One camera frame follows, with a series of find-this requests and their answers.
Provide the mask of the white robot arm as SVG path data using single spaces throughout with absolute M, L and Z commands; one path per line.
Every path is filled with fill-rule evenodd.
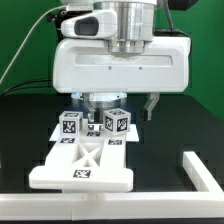
M 189 82 L 191 39 L 169 26 L 157 28 L 158 8 L 187 10 L 199 0 L 61 0 L 53 86 L 80 100 L 94 121 L 128 93 L 147 93 L 152 111 L 162 92 L 182 92 Z

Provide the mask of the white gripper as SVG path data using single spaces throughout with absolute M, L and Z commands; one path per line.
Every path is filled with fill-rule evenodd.
M 65 39 L 56 49 L 53 86 L 60 93 L 84 93 L 90 122 L 96 109 L 89 93 L 149 93 L 144 110 L 150 121 L 160 99 L 155 92 L 188 86 L 189 52 L 187 37 L 156 37 L 141 54 L 111 53 L 103 40 Z

